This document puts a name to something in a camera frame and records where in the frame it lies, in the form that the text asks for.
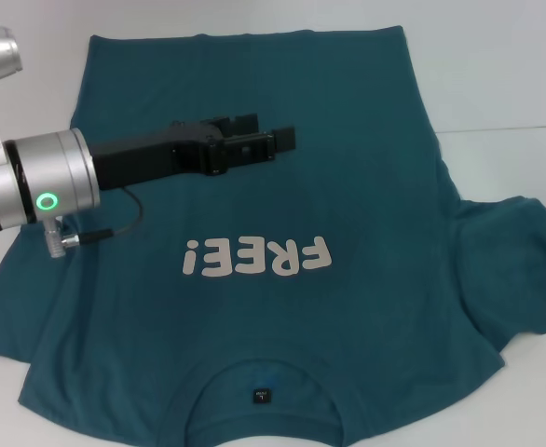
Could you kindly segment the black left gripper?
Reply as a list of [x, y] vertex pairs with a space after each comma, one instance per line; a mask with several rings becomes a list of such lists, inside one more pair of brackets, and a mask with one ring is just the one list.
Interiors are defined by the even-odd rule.
[[295, 148], [294, 127], [259, 133], [257, 114], [249, 114], [174, 122], [150, 134], [92, 143], [89, 151], [101, 189], [117, 189], [178, 174], [222, 175]]

